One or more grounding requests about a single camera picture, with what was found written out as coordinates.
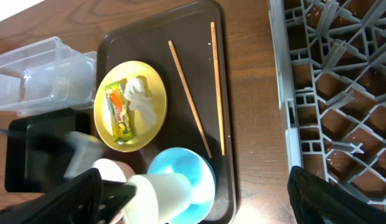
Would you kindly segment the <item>green snack wrapper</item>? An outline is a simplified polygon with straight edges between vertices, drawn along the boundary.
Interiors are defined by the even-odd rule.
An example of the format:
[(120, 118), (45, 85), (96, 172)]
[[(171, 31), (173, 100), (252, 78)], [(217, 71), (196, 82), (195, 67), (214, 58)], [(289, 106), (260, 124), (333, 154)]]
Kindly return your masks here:
[(133, 139), (129, 123), (128, 102), (122, 92), (121, 84), (114, 82), (105, 87), (106, 101), (111, 116), (113, 141), (119, 145)]

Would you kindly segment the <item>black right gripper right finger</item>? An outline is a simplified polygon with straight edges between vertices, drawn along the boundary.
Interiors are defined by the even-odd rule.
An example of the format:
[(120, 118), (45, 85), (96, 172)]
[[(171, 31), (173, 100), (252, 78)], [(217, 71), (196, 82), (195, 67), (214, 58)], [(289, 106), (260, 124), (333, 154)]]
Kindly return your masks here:
[(288, 194), (298, 223), (386, 223), (386, 213), (302, 167), (289, 173)]

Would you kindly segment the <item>white cup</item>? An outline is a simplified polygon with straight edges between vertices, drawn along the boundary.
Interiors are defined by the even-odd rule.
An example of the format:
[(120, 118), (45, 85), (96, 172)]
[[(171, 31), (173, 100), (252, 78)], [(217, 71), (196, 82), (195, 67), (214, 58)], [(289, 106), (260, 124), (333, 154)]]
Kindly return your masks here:
[(186, 210), (192, 201), (192, 186), (182, 174), (133, 175), (127, 182), (136, 194), (123, 212), (128, 224), (167, 223)]

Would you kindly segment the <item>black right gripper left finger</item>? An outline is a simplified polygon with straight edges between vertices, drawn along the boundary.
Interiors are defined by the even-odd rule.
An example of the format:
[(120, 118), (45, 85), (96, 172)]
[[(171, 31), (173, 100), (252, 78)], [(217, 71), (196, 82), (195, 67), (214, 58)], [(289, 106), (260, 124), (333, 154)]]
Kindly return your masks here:
[(91, 168), (34, 200), (0, 210), (0, 223), (110, 223), (136, 187), (103, 180)]

